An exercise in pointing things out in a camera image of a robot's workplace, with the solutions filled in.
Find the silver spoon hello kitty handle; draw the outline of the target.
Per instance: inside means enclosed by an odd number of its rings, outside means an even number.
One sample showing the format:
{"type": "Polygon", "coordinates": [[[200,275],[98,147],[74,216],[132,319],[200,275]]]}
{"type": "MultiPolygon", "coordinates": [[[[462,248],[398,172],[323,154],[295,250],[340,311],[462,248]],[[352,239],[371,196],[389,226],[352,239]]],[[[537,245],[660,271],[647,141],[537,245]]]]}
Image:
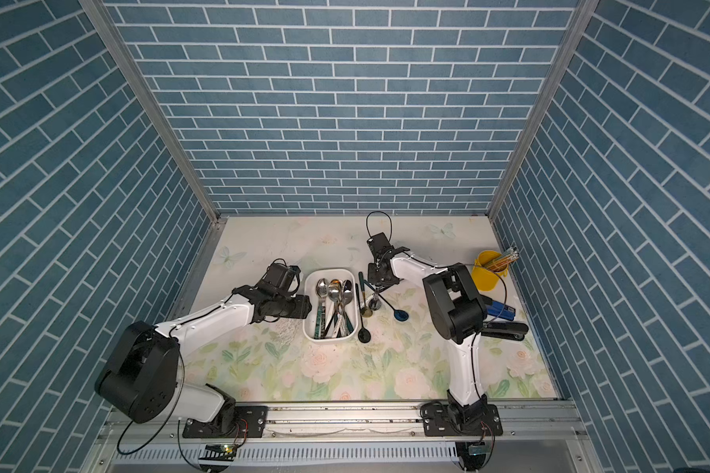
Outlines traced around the silver spoon hello kitty handle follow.
{"type": "Polygon", "coordinates": [[[353,283],[351,280],[346,280],[342,289],[341,315],[347,335],[350,335],[354,331],[352,321],[347,313],[348,305],[353,301],[353,298],[353,283]]]}

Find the gold spoon dark green handle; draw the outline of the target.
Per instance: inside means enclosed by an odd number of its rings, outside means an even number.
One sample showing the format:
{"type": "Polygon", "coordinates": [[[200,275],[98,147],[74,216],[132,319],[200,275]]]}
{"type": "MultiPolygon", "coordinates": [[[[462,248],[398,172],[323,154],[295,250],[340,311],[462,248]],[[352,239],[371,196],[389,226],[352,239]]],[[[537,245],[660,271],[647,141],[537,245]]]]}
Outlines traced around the gold spoon dark green handle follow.
{"type": "Polygon", "coordinates": [[[329,284],[329,298],[333,301],[333,314],[327,327],[327,337],[340,338],[348,336],[341,315],[342,289],[344,282],[333,280],[329,284]]]}

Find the white plastic storage box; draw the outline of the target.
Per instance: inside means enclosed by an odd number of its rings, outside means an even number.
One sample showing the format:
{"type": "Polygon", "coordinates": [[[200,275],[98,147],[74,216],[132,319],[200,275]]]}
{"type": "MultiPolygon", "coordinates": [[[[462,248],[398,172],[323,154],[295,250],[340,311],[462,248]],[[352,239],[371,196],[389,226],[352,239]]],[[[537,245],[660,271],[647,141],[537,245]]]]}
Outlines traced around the white plastic storage box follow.
{"type": "Polygon", "coordinates": [[[304,295],[310,298],[312,304],[312,310],[303,322],[303,333],[304,335],[313,343],[318,344],[335,344],[344,343],[350,340],[357,340],[357,332],[361,327],[359,320],[359,311],[356,307],[355,299],[348,305],[347,313],[351,318],[354,326],[354,332],[346,337],[340,338],[329,338],[327,337],[327,327],[329,326],[329,321],[331,320],[331,315],[333,314],[333,301],[327,295],[327,300],[325,301],[325,328],[323,329],[323,337],[321,339],[314,338],[314,331],[316,325],[316,315],[317,315],[317,305],[318,297],[316,294],[316,285],[319,279],[327,279],[327,283],[331,283],[333,280],[339,280],[344,282],[345,280],[351,280],[353,283],[353,295],[354,295],[354,275],[346,268],[329,268],[322,269],[312,272],[307,276],[305,283],[303,285],[304,295]]]}

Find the silver spoon green marbled handle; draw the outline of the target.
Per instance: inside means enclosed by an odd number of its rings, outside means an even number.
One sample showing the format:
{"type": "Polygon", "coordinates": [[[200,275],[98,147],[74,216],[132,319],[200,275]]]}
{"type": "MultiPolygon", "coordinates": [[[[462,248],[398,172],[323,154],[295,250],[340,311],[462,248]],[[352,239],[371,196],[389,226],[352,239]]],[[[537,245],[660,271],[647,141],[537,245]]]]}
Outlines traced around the silver spoon green marbled handle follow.
{"type": "Polygon", "coordinates": [[[321,339],[323,337],[323,329],[325,328],[325,301],[327,300],[327,294],[329,293],[329,283],[327,279],[321,278],[317,281],[316,294],[318,297],[317,305],[317,315],[316,315],[316,325],[314,331],[314,338],[321,339]]]}

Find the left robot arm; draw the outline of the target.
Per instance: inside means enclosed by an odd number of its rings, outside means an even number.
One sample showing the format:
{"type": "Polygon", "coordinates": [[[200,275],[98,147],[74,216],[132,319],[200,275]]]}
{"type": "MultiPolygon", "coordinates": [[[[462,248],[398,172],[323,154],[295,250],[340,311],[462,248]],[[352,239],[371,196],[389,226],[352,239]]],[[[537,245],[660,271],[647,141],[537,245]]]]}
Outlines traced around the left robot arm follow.
{"type": "Polygon", "coordinates": [[[262,284],[242,286],[185,317],[156,325],[136,321],[120,335],[95,382],[96,394],[136,424],[183,418],[210,438],[235,435],[242,425],[235,398],[213,384],[189,384],[185,357],[236,329],[269,318],[304,319],[311,311],[309,297],[262,284]]]}

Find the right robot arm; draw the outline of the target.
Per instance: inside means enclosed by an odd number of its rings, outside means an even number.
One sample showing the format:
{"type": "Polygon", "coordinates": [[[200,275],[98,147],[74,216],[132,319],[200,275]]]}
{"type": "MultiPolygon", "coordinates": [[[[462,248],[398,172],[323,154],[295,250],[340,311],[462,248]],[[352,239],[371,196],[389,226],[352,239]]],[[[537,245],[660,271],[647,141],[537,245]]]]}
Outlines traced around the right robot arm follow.
{"type": "Polygon", "coordinates": [[[528,325],[489,314],[514,313],[510,305],[497,303],[481,295],[465,264],[438,265],[412,254],[408,248],[386,244],[372,246],[373,261],[368,265],[368,283],[380,293],[401,281],[424,289],[434,328],[450,342],[447,349],[450,367],[448,401],[426,403],[421,415],[428,437],[456,433],[461,436],[500,436],[503,434],[497,408],[487,400],[480,385],[479,337],[521,342],[529,333],[528,325]]]}

